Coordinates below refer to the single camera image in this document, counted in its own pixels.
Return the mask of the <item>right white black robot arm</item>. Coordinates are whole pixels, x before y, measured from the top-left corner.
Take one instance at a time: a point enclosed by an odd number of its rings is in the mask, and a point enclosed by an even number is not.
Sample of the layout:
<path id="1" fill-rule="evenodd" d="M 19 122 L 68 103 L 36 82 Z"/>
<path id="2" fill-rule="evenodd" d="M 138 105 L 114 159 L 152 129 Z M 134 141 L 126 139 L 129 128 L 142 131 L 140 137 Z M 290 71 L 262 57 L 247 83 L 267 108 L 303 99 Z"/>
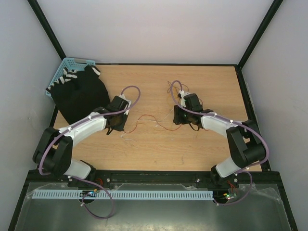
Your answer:
<path id="1" fill-rule="evenodd" d="M 180 104 L 174 106 L 174 124 L 211 130 L 228 141 L 230 157 L 211 168 L 210 181 L 215 187 L 223 186 L 232 174 L 267 161 L 269 148 L 255 122 L 233 121 L 210 109 L 204 110 L 195 93 L 180 90 L 178 97 Z"/>

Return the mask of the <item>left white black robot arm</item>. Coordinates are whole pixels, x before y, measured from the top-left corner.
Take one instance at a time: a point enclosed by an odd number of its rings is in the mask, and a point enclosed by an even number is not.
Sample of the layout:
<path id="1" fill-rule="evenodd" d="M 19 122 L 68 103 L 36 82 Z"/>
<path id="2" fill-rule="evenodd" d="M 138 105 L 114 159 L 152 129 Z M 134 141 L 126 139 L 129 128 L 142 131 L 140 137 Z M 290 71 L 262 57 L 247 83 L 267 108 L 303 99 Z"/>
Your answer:
<path id="1" fill-rule="evenodd" d="M 94 109 L 85 118 L 63 128 L 44 130 L 33 155 L 41 175 L 77 177 L 84 186 L 92 186 L 96 174 L 92 167 L 72 158 L 73 148 L 92 134 L 108 129 L 122 130 L 132 102 L 122 94 L 115 96 L 106 107 Z"/>

